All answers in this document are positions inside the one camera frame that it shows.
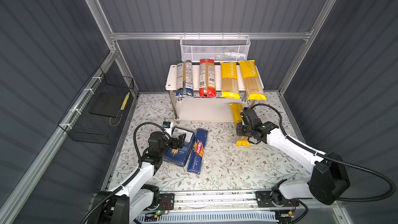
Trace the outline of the yellow Pastatime spaghetti bag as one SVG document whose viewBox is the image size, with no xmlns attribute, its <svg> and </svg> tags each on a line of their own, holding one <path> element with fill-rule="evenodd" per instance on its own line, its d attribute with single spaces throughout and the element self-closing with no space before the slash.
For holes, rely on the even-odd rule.
<svg viewBox="0 0 398 224">
<path fill-rule="evenodd" d="M 248 100 L 263 101 L 267 100 L 263 87 L 261 86 L 261 79 L 259 77 L 255 61 L 239 61 L 241 75 L 245 84 Z"/>
<path fill-rule="evenodd" d="M 237 68 L 234 62 L 221 62 L 221 97 L 239 99 Z"/>
</svg>

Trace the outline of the dark blue spaghetti bag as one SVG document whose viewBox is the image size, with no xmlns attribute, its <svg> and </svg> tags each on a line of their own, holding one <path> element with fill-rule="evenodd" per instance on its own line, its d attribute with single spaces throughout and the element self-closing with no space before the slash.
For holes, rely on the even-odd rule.
<svg viewBox="0 0 398 224">
<path fill-rule="evenodd" d="M 193 70 L 192 62 L 184 61 L 177 64 L 176 97 L 193 97 Z"/>
</svg>

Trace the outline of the red spaghetti bag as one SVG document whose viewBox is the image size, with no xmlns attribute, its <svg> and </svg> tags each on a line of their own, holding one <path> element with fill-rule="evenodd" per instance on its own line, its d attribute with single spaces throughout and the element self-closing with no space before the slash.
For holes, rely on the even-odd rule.
<svg viewBox="0 0 398 224">
<path fill-rule="evenodd" d="M 215 83 L 215 62 L 212 59 L 200 60 L 200 97 L 217 97 Z"/>
</svg>

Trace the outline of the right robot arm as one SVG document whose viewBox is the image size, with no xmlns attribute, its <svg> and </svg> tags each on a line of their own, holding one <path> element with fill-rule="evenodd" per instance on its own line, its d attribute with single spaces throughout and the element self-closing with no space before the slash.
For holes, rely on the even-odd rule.
<svg viewBox="0 0 398 224">
<path fill-rule="evenodd" d="M 283 206 L 293 199 L 316 199 L 331 205 L 350 187 L 340 155 L 313 150 L 289 136 L 282 123 L 262 122 L 252 108 L 244 108 L 240 117 L 242 122 L 237 125 L 239 136 L 254 138 L 281 150 L 310 173 L 308 178 L 283 179 L 275 184 L 270 193 L 275 206 Z"/>
</svg>

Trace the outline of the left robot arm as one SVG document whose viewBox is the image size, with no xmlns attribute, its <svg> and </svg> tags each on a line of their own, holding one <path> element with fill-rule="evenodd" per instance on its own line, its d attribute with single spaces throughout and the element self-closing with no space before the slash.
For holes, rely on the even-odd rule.
<svg viewBox="0 0 398 224">
<path fill-rule="evenodd" d="M 151 133 L 148 144 L 139 159 L 138 168 L 117 188 L 111 190 L 92 207 L 81 221 L 82 224 L 97 224 L 101 217 L 110 214 L 111 224 L 131 224 L 146 208 L 159 205 L 160 191 L 157 186 L 147 184 L 163 162 L 163 155 L 170 149 L 184 147 L 186 134 L 176 138 L 165 131 Z"/>
</svg>

